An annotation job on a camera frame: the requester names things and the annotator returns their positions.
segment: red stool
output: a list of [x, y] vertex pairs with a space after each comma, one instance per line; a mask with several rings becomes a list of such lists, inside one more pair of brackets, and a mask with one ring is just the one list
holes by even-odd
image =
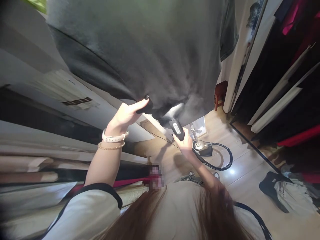
[[214, 110], [216, 111], [218, 107], [223, 105], [225, 94], [227, 93], [228, 82], [223, 81], [216, 85], [216, 89], [214, 90]]

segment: gold bracelet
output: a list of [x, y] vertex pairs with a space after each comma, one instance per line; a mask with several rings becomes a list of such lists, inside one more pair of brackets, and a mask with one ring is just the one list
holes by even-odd
[[123, 144], [121, 145], [121, 146], [119, 146], [119, 147], [113, 147], [113, 148], [104, 148], [104, 147], [101, 147], [101, 143], [102, 142], [99, 142], [99, 144], [98, 144], [98, 148], [100, 148], [100, 149], [102, 149], [102, 150], [115, 150], [115, 149], [119, 149], [119, 148], [122, 148], [123, 146], [124, 146], [124, 142], [123, 142]]

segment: pink fabric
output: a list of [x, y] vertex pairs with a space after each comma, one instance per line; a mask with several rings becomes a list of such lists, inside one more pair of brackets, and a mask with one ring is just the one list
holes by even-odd
[[132, 184], [139, 181], [146, 181], [146, 180], [150, 180], [150, 178], [137, 178], [137, 179], [115, 181], [113, 184], [113, 187], [121, 187], [124, 185]]
[[291, 28], [294, 25], [294, 21], [298, 19], [303, 13], [306, 3], [307, 3], [307, 0], [294, 1], [282, 25], [283, 35], [287, 35], [288, 32], [291, 30]]

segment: watch strap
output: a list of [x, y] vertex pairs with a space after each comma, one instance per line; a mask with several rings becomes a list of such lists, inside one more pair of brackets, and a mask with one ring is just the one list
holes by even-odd
[[120, 142], [120, 141], [123, 141], [129, 135], [129, 132], [126, 132], [120, 136], [110, 137], [110, 136], [104, 135], [105, 131], [106, 131], [106, 128], [102, 132], [102, 140], [104, 142]]

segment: shoe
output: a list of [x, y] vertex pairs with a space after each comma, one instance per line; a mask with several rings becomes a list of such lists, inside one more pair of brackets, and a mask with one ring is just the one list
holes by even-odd
[[213, 176], [215, 176], [215, 177], [220, 181], [220, 175], [219, 175], [219, 173], [215, 172], [215, 173], [213, 173]]

